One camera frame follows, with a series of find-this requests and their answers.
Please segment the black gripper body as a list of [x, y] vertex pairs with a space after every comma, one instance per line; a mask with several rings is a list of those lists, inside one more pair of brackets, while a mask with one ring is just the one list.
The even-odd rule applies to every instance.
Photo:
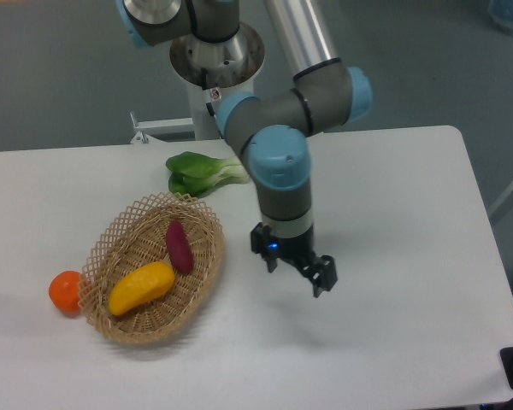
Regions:
[[263, 227], [265, 256], [268, 272], [277, 267], [277, 260], [295, 267], [300, 273], [312, 273], [315, 259], [314, 227], [296, 237], [277, 237], [269, 226]]

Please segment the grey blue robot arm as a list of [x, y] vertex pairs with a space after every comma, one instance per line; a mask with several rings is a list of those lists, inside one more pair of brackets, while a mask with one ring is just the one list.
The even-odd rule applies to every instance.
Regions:
[[252, 83], [265, 56], [236, 1], [119, 1], [140, 47], [169, 43], [169, 60], [191, 95], [194, 132], [223, 139], [255, 186], [261, 220], [251, 249], [274, 270], [295, 267], [316, 295], [337, 282], [333, 257], [314, 251], [307, 138], [366, 114], [364, 72], [346, 67], [315, 1], [269, 1], [266, 9], [292, 72], [289, 91], [268, 99]]

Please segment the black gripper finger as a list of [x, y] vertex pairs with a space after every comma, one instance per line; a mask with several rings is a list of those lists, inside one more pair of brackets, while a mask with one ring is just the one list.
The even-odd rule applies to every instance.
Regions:
[[271, 237], [271, 229], [262, 222], [258, 223], [250, 233], [251, 251], [259, 255], [266, 263], [267, 270], [272, 273], [277, 267], [278, 244]]
[[314, 298], [329, 292], [338, 281], [335, 260], [330, 255], [313, 254], [302, 264], [301, 273], [311, 282]]

